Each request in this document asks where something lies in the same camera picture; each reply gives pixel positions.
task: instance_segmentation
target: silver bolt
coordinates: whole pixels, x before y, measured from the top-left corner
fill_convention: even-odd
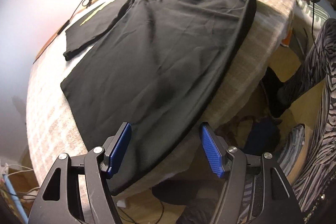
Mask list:
[[[264,157],[270,160],[273,156],[272,156],[271,153],[266,152],[266,153],[264,154]]]
[[[93,149],[93,152],[95,152],[96,154],[99,154],[102,151],[103,151],[103,148],[101,146],[97,146]]]
[[[66,153],[62,153],[62,154],[60,154],[59,156],[58,156],[58,158],[60,159],[60,160],[65,160],[66,158],[67,158],[67,154]]]
[[[229,146],[228,150],[231,153],[236,153],[238,151],[238,149],[235,146]]]

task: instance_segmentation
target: blue gripper pad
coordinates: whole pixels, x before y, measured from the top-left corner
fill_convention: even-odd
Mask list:
[[[200,138],[212,172],[217,174],[219,178],[223,178],[225,171],[223,169],[222,156],[224,155],[221,155],[219,152],[211,134],[205,126],[202,126],[201,128]]]
[[[110,156],[109,168],[107,170],[109,176],[112,177],[114,174],[118,173],[121,162],[123,161],[123,158],[125,156],[128,144],[131,140],[131,136],[132,127],[129,123],[127,123]]]

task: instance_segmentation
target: folded black clothing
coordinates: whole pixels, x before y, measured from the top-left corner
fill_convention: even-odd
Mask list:
[[[122,122],[131,124],[120,170],[108,180],[116,195],[160,163],[199,120],[252,25],[256,0],[109,5],[68,29],[70,45],[100,39],[61,89],[88,150]]]

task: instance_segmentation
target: table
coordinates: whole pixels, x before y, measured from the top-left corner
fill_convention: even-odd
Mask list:
[[[99,0],[89,9],[77,14],[72,23],[104,1],[108,0]],[[257,1],[257,12],[252,27],[200,121],[208,121],[215,129],[229,121],[245,105],[263,77],[271,54],[286,37],[293,19],[294,7],[295,0]],[[66,62],[63,57],[66,49],[63,31],[46,48],[31,69],[27,97],[27,137],[31,161],[39,184],[42,184],[60,153],[67,152],[70,156],[87,153],[60,83],[90,48]],[[170,155],[116,198],[122,199],[142,192],[186,170],[199,144],[198,130],[194,127]],[[80,177],[80,190],[85,210],[88,209],[88,203],[83,177]]]

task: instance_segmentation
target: blue tube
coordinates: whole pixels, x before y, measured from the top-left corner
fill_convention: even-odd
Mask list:
[[[6,175],[3,175],[4,181],[5,181],[5,185],[8,189],[8,192],[10,192],[12,195],[10,195],[10,197],[12,198],[19,214],[21,215],[23,222],[25,224],[28,224],[28,217],[27,214],[25,212],[25,210],[22,207],[22,204],[20,202],[20,199],[16,196],[16,192],[11,184],[11,181],[8,179],[8,177]]]

